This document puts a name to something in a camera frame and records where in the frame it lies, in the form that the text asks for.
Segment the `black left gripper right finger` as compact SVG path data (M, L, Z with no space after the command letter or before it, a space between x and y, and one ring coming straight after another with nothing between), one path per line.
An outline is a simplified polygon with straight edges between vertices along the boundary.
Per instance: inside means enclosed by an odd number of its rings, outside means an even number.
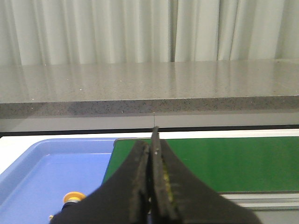
M156 224L259 224L249 209L197 178L154 127L150 146L151 215Z

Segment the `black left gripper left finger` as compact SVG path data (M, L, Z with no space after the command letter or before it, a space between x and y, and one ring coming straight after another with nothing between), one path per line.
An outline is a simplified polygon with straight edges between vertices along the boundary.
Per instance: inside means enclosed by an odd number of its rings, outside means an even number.
M52 224L146 224L150 146L136 141L121 166L82 201L54 215Z

